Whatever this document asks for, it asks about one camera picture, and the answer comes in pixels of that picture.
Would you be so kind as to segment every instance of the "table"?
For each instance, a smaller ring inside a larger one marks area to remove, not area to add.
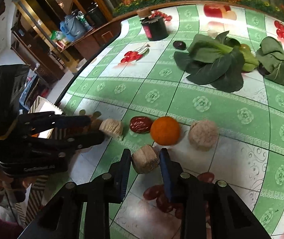
[[[156,42],[147,40],[139,18],[122,22],[120,36],[80,73],[60,107],[69,115],[85,109],[87,114],[100,111],[102,119],[122,120],[124,139],[109,138],[83,150],[72,160],[68,174],[52,177],[53,189],[69,180],[85,183],[107,172],[124,148],[133,153],[145,144],[158,146],[149,134],[131,132],[128,124],[133,116],[168,115],[182,129],[179,143],[169,147],[171,159],[193,175],[210,171],[216,180],[225,180],[272,238],[284,238],[284,86],[254,70],[242,74],[240,91],[221,92],[211,85],[190,83],[173,58],[175,40],[189,46],[195,34],[207,35],[208,30],[230,30],[229,36],[248,44],[253,53],[266,36],[277,38],[276,19],[249,9],[230,9],[232,19],[206,16],[203,4],[162,9],[173,19],[166,23],[168,38]],[[147,56],[120,64],[126,52],[145,44],[150,45]],[[196,151],[186,136],[190,124],[201,119],[213,120],[220,131],[217,144],[208,152]],[[179,238],[181,222],[174,213],[162,213],[154,200],[142,196],[147,188],[161,183],[159,168],[143,175],[131,168],[123,204],[110,204],[111,238]]]

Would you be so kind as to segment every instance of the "orange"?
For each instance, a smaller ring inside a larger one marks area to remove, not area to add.
[[[170,146],[180,138],[180,125],[171,117],[160,117],[151,126],[151,137],[161,146]]]

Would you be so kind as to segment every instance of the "cork stopper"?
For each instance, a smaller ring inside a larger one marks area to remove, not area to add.
[[[146,8],[142,8],[142,9],[137,10],[137,14],[141,19],[144,19],[146,17],[151,16],[152,11],[149,7],[146,7]]]

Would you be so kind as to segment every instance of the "silver bolt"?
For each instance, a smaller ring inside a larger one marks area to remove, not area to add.
[[[217,182],[217,185],[224,188],[224,187],[227,186],[227,183],[226,183],[226,181],[219,180],[219,181]]]
[[[61,152],[58,154],[58,157],[65,157],[65,152]]]
[[[111,173],[106,172],[106,173],[102,174],[102,179],[103,180],[109,180],[111,178],[112,178]]]
[[[73,188],[75,187],[74,182],[68,182],[68,183],[65,185],[65,187],[66,187],[68,190],[73,189]]]
[[[183,179],[188,179],[190,177],[189,173],[188,172],[182,172],[180,174],[180,176],[183,178]]]

